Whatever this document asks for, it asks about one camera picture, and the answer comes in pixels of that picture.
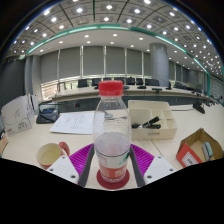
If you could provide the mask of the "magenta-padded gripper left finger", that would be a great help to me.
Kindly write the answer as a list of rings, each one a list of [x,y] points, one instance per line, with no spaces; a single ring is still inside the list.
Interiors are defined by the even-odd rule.
[[[94,153],[94,145],[89,144],[71,156],[60,156],[47,171],[81,187],[85,187]]]

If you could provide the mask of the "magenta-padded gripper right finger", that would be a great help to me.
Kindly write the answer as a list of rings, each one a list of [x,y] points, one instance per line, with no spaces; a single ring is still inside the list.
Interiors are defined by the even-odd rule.
[[[134,144],[130,147],[130,158],[138,187],[143,187],[176,171],[162,156],[153,156]]]

